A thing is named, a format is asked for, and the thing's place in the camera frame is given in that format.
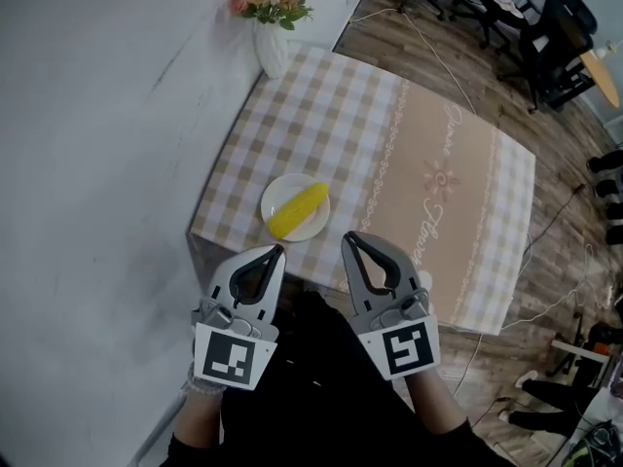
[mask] black shirt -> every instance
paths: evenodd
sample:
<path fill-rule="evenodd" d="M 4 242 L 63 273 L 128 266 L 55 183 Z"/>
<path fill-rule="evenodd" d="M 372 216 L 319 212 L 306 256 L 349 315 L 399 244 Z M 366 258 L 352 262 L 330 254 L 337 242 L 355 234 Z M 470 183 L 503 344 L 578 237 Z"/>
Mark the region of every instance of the black shirt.
<path fill-rule="evenodd" d="M 164 467 L 215 461 L 509 466 L 468 422 L 429 433 L 383 380 L 346 320 L 315 294 L 281 313 L 275 354 L 254 391 L 225 391 L 224 442 L 195 449 L 173 436 Z"/>

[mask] checkered tablecloth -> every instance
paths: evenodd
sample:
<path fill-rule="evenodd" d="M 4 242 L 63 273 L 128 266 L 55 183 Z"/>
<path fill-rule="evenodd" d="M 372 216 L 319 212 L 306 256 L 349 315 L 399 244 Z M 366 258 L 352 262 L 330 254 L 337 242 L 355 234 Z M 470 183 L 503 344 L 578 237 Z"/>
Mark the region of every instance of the checkered tablecloth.
<path fill-rule="evenodd" d="M 279 80 L 262 76 L 241 111 L 208 179 L 191 234 L 235 252 L 275 242 L 260 214 L 262 194 L 278 176 L 307 173 L 328 184 L 330 218 L 311 240 L 283 243 L 286 270 L 340 289 L 346 278 L 341 239 L 345 232 L 362 228 L 406 81 L 321 49 L 290 44 L 290 52 L 292 65 L 285 76 Z M 526 206 L 530 216 L 531 189 L 528 199 L 527 204 L 519 199 L 511 207 Z M 505 209 L 506 204 L 499 203 Z M 515 252 L 511 248 L 503 254 Z M 488 255 L 478 256 L 474 263 L 479 267 L 478 261 L 490 260 Z M 482 273 L 477 270 L 476 277 Z M 493 326 L 473 321 L 483 307 L 473 293 L 486 294 L 490 285 L 489 280 L 481 283 L 482 289 L 465 294 L 454 323 L 491 332 Z M 507 308 L 500 303 L 495 307 L 504 313 Z"/>
<path fill-rule="evenodd" d="M 535 158 L 506 134 L 496 128 L 493 131 L 497 147 L 488 188 L 489 211 L 474 243 L 464 294 L 450 322 L 499 334 L 527 245 Z"/>

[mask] person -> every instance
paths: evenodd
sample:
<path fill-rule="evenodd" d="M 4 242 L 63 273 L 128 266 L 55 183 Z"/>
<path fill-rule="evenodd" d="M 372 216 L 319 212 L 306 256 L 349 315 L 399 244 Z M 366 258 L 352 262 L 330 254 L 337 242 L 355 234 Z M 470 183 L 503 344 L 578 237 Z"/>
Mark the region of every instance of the person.
<path fill-rule="evenodd" d="M 523 429 L 547 431 L 566 438 L 574 437 L 575 433 L 586 432 L 591 426 L 611 420 L 619 434 L 623 433 L 623 401 L 621 401 L 623 384 L 618 383 L 611 389 L 600 390 L 588 386 L 570 386 L 537 380 L 537 378 L 538 373 L 530 371 L 519 377 L 515 386 L 534 398 L 559 409 L 560 412 L 504 410 L 498 416 L 500 420 Z"/>
<path fill-rule="evenodd" d="M 510 466 L 471 430 L 437 375 L 406 377 L 415 412 L 394 392 L 346 319 L 317 293 L 277 311 L 277 348 L 254 391 L 192 378 L 163 467 L 333 458 L 412 465 Z M 219 421 L 224 438 L 219 441 Z"/>

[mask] white cable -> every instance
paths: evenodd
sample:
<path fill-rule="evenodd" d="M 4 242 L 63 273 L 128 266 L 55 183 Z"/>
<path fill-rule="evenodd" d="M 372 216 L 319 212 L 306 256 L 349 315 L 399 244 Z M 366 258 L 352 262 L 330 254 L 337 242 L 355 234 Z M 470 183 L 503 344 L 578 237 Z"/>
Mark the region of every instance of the white cable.
<path fill-rule="evenodd" d="M 382 9 L 381 11 L 378 11 L 378 12 L 375 12 L 373 14 L 370 14 L 369 16 L 364 16 L 363 18 L 358 18 L 358 19 L 353 19 L 352 18 L 349 22 L 359 22 L 360 20 L 371 18 L 372 16 L 376 16 L 377 14 L 381 14 L 381 13 L 387 12 L 387 11 L 398 12 L 397 9 Z M 450 76 L 452 76 L 452 79 L 455 80 L 455 83 L 457 84 L 458 89 L 460 90 L 460 92 L 465 97 L 465 100 L 467 100 L 467 103 L 469 104 L 469 107 L 471 107 L 472 112 L 474 114 L 476 114 L 476 109 L 474 109 L 474 106 L 472 105 L 471 100 L 469 100 L 469 97 L 467 96 L 467 93 L 465 93 L 465 91 L 463 90 L 462 86 L 458 82 L 457 78 L 455 78 L 455 75 L 452 74 L 452 71 L 450 70 L 450 68 L 445 64 L 445 62 L 443 60 L 441 60 L 441 57 L 439 55 L 437 55 L 437 52 L 435 51 L 435 49 L 433 49 L 432 46 L 426 41 L 426 39 L 424 38 L 424 35 L 421 34 L 421 31 L 418 29 L 417 26 L 415 26 L 413 24 L 413 22 L 409 19 L 409 17 L 406 14 L 403 14 L 403 16 L 405 17 L 405 19 L 407 21 L 409 21 L 409 24 L 411 24 L 411 26 L 416 31 L 418 31 L 418 33 L 420 34 L 421 40 L 426 43 L 426 45 L 430 48 L 430 51 L 433 52 L 435 57 L 437 57 L 437 60 L 439 60 L 439 63 L 446 68 L 446 71 L 448 71 L 448 74 L 450 74 Z"/>
<path fill-rule="evenodd" d="M 532 318 L 527 318 L 525 320 L 524 319 L 516 320 L 513 323 L 509 323 L 508 325 L 505 325 L 504 327 L 501 328 L 501 330 L 503 331 L 505 329 L 508 329 L 509 327 L 512 327 L 513 325 L 517 325 L 518 323 L 533 322 L 534 320 L 536 320 L 537 318 L 540 318 L 541 316 L 546 314 L 550 309 L 552 309 L 554 306 L 559 305 L 563 301 L 566 301 L 567 303 L 569 303 L 570 301 L 574 301 L 576 305 L 584 306 L 584 303 L 580 303 L 578 301 L 578 298 L 579 298 L 578 291 L 585 283 L 591 288 L 593 292 L 593 299 L 595 300 L 595 305 L 600 309 L 604 309 L 604 307 L 600 305 L 599 301 L 597 301 L 597 293 L 595 292 L 595 287 L 593 286 L 591 281 L 588 279 L 588 267 L 589 267 L 590 260 L 592 259 L 593 259 L 593 246 L 591 244 L 586 244 L 586 247 L 584 248 L 584 272 L 582 273 L 582 276 L 580 276 L 580 279 L 577 281 L 577 284 L 575 284 L 575 287 L 573 287 L 573 289 L 568 291 L 564 296 L 558 299 L 555 303 L 548 306 L 547 309 L 545 309 L 542 313 L 539 313 L 538 315 L 535 315 Z"/>
<path fill-rule="evenodd" d="M 480 338 L 478 338 L 478 344 L 476 344 L 476 349 L 474 349 L 474 354 L 471 355 L 471 358 L 469 359 L 469 361 L 467 362 L 467 367 L 465 367 L 465 373 L 463 374 L 463 377 L 460 378 L 460 381 L 458 382 L 458 386 L 457 389 L 455 389 L 455 392 L 453 394 L 453 396 L 457 396 L 458 393 L 458 389 L 460 388 L 460 385 L 463 384 L 463 381 L 465 380 L 465 377 L 467 377 L 467 371 L 469 370 L 469 366 L 471 365 L 471 362 L 474 361 L 474 358 L 476 358 L 476 353 L 478 352 L 478 348 L 480 347 L 480 343 L 483 341 L 483 335 L 480 335 Z"/>

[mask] wooden desk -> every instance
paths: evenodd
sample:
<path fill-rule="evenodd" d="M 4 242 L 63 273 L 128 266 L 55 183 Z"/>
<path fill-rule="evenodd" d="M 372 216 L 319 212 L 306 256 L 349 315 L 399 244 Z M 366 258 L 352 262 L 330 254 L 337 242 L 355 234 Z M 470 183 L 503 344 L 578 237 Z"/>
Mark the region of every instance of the wooden desk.
<path fill-rule="evenodd" d="M 580 60 L 584 64 L 586 70 L 590 73 L 595 85 L 604 94 L 608 102 L 618 109 L 619 107 L 619 95 L 616 92 L 616 87 L 612 82 L 610 73 L 604 66 L 604 63 L 595 55 L 595 52 L 590 51 L 580 56 Z"/>

